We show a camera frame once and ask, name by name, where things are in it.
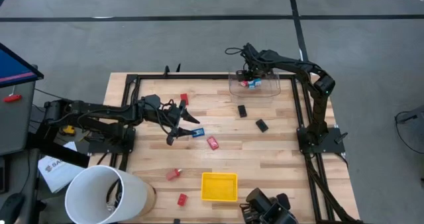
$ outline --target computer monitor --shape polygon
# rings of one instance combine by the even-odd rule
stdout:
[[[0,43],[0,87],[43,79],[44,75]]]

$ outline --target wooden table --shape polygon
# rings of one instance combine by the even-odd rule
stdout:
[[[106,105],[120,106],[126,73],[112,73],[105,95]],[[171,223],[179,218],[183,223],[243,223],[239,204],[254,189],[260,188],[268,197],[280,193],[288,195],[291,212],[300,223],[314,223],[311,194],[303,155],[298,151],[298,127],[289,80],[280,80],[281,94],[265,107],[246,106],[248,117],[240,118],[237,104],[231,102],[228,80],[142,80],[140,96],[157,94],[162,103],[187,93],[188,111],[200,125],[185,121],[180,127],[203,127],[205,137],[182,137],[172,146],[166,144],[166,135],[155,123],[143,122],[136,127],[136,143],[129,156],[127,172],[151,184],[158,199],[154,209],[129,223]],[[304,120],[305,103],[299,88]],[[269,126],[261,133],[255,121],[263,119]],[[331,102],[326,121],[335,124]],[[213,135],[219,149],[211,150],[206,142]],[[95,165],[100,154],[92,156]],[[323,160],[329,188],[339,203],[354,218],[359,218],[346,164],[334,154],[324,154]],[[109,157],[102,164],[108,165]],[[181,177],[173,182],[165,174],[182,168]],[[203,172],[231,172],[238,174],[238,201],[220,203],[201,201],[201,174]],[[177,205],[180,193],[188,195],[185,207]],[[319,191],[321,213],[326,219],[323,196]]]

